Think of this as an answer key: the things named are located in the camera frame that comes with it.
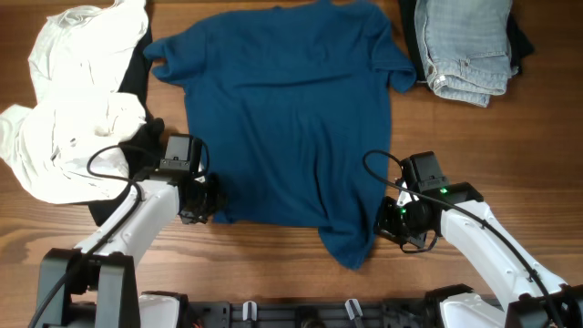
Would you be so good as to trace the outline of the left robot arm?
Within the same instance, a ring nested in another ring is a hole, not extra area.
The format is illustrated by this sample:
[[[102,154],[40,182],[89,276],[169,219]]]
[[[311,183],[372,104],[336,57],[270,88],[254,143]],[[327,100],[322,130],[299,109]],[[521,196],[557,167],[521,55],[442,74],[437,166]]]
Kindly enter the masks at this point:
[[[54,248],[43,258],[31,326],[200,327],[186,294],[139,294],[136,268],[175,218],[205,223],[224,205],[209,168],[202,139],[170,136],[154,167],[124,180],[128,194],[105,223],[75,248]]]

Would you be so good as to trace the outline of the blue t-shirt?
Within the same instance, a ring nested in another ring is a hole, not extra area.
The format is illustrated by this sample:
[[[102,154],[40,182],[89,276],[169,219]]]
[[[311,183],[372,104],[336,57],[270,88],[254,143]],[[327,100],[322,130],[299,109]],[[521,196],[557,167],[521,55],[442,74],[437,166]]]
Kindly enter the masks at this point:
[[[231,11],[145,49],[182,87],[189,131],[209,146],[226,207],[217,222],[314,227],[342,266],[373,247],[391,91],[414,83],[391,22],[367,1]]]

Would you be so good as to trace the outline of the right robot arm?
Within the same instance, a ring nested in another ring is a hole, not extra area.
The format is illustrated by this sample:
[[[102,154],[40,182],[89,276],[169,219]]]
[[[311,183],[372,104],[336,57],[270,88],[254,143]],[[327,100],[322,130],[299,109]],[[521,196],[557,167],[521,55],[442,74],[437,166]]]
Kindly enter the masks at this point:
[[[464,284],[435,289],[422,302],[424,327],[581,327],[581,286],[569,285],[532,257],[470,183],[451,183],[432,151],[396,163],[400,178],[375,176],[399,192],[395,199],[383,198],[375,234],[408,254],[447,241],[497,300],[492,305]]]

